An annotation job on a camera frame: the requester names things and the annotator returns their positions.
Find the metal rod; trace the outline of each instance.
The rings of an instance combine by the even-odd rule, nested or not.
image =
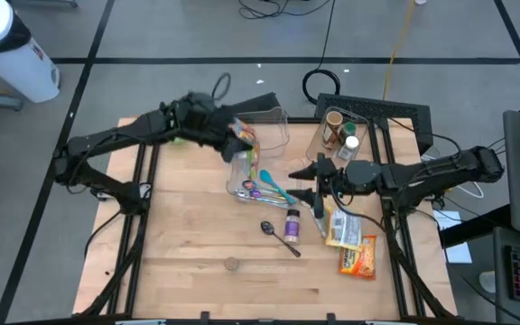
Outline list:
[[[152,201],[153,196],[153,183],[155,179],[155,170],[158,164],[158,156],[160,154],[160,145],[155,144],[152,147],[152,157],[150,158],[150,167],[148,168],[148,178],[147,183],[152,185],[150,189],[151,193],[148,197],[148,205],[144,211],[144,213],[140,216],[140,223],[138,225],[138,236],[145,237],[148,216],[150,215],[150,202]],[[137,282],[140,275],[140,265],[142,263],[142,254],[144,252],[144,240],[145,238],[140,238],[140,246],[139,246],[139,254],[134,261],[132,266],[132,273],[130,274],[130,282],[127,288],[127,297],[125,299],[125,313],[133,315],[134,314],[134,302],[135,302],[135,294],[137,291]]]
[[[383,131],[383,138],[385,139],[385,151],[386,151],[386,159],[388,163],[396,163],[395,159],[395,150],[393,148],[393,141],[390,137],[390,129],[388,127],[388,120],[386,120],[386,128],[381,127]],[[403,234],[403,247],[404,253],[406,257],[413,267],[413,270],[416,272],[416,261],[414,258],[413,251],[413,242],[411,240],[411,232],[408,228],[408,221],[406,220],[406,215],[404,213],[400,213],[399,211],[395,211],[398,216],[398,222],[401,226],[401,233]],[[426,312],[424,310],[424,303],[421,294],[416,288],[412,286],[413,289],[413,297],[414,297],[414,308],[416,310],[417,316],[426,316]]]
[[[370,137],[370,146],[372,148],[372,156],[375,163],[381,163],[380,160],[380,150],[378,149],[378,139],[376,138],[376,128],[375,123],[371,121],[368,125],[368,133]],[[395,232],[393,230],[393,223],[391,221],[391,212],[387,211],[383,205],[383,221],[385,223],[386,235],[394,236]],[[393,281],[395,283],[395,294],[396,294],[396,303],[398,304],[398,313],[400,318],[408,315],[408,310],[406,308],[406,299],[404,298],[404,287],[403,287],[403,277],[401,276],[401,269],[398,265],[398,262],[394,257],[390,256],[390,266],[393,274]]]
[[[139,182],[142,176],[142,167],[144,165],[145,156],[145,144],[140,144],[137,148],[137,156],[135,158],[134,176],[132,177],[133,182]],[[122,229],[122,236],[119,242],[119,249],[117,251],[116,269],[124,262],[125,254],[129,246],[130,233],[132,230],[132,222],[134,221],[134,215],[125,215],[124,228]],[[119,288],[114,290],[114,293],[109,297],[107,302],[107,314],[116,313],[117,299],[119,298]]]

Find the blue spoon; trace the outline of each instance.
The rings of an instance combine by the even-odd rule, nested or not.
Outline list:
[[[278,190],[278,192],[280,194],[282,194],[282,196],[284,196],[284,198],[286,199],[286,201],[288,201],[288,203],[290,203],[290,204],[296,203],[295,199],[293,199],[290,195],[288,195],[288,193],[286,193],[278,185],[276,185],[276,183],[272,179],[272,176],[270,175],[270,172],[268,172],[267,170],[260,171],[260,181],[263,181],[266,184],[268,184],[268,185],[272,186],[273,188],[275,188],[276,190]]]

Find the wooden table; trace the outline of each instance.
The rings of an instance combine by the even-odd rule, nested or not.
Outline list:
[[[119,124],[133,120],[125,118]],[[401,122],[412,127],[408,119]],[[308,163],[305,151],[318,127],[288,126],[290,142],[281,159],[270,162],[269,169],[281,186],[294,185],[285,179],[285,174]],[[396,160],[404,164],[419,162],[414,134],[392,122],[390,127]],[[385,159],[380,133],[378,139]],[[136,152],[137,147],[131,147],[112,153],[107,173],[120,181],[131,180]],[[372,161],[368,137],[357,158]],[[228,172],[229,167],[210,148],[192,143],[162,146],[135,298],[135,318],[198,319],[201,311],[210,311],[212,319],[231,320],[323,320],[327,312],[336,313],[339,320],[399,319],[385,235],[378,228],[363,220],[364,234],[377,235],[374,281],[339,274],[339,251],[323,245],[305,207],[300,207],[301,234],[297,246],[302,257],[295,258],[276,238],[264,235],[260,229],[261,220],[270,220],[282,234],[285,210],[256,202],[237,202],[226,193]],[[381,218],[376,194],[355,197],[350,208],[377,220]],[[428,203],[419,209],[432,214]],[[114,201],[100,203],[95,228],[117,210]],[[456,313],[434,221],[414,214],[408,222],[419,275],[444,307]],[[120,218],[91,244],[74,312],[88,307],[113,273],[122,226]],[[224,267],[229,257],[239,261],[235,272]],[[410,282],[402,274],[408,312],[414,314]],[[119,311],[124,308],[127,285],[125,278]]]

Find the spoon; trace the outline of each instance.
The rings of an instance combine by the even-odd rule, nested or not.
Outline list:
[[[288,193],[286,193],[284,190],[282,190],[275,182],[274,180],[272,179],[272,176],[270,175],[270,172],[268,172],[267,170],[262,170],[260,171],[260,181],[263,181],[265,182],[266,184],[269,184],[270,186],[272,186],[273,188],[275,188],[276,190],[278,190],[278,192],[280,194],[282,194],[282,196],[284,196],[284,198],[286,199],[286,201],[288,201],[288,203],[290,204],[294,204],[296,203],[296,200],[293,199],[293,197],[291,197],[290,195],[288,195]]]
[[[290,244],[283,241],[278,235],[274,233],[274,226],[270,221],[262,221],[260,223],[260,228],[262,229],[262,231],[264,231],[265,234],[273,235],[274,237],[278,238],[278,240],[280,240],[286,247],[288,247],[288,249],[290,249],[294,256],[300,257],[300,252],[296,248],[292,247]]]

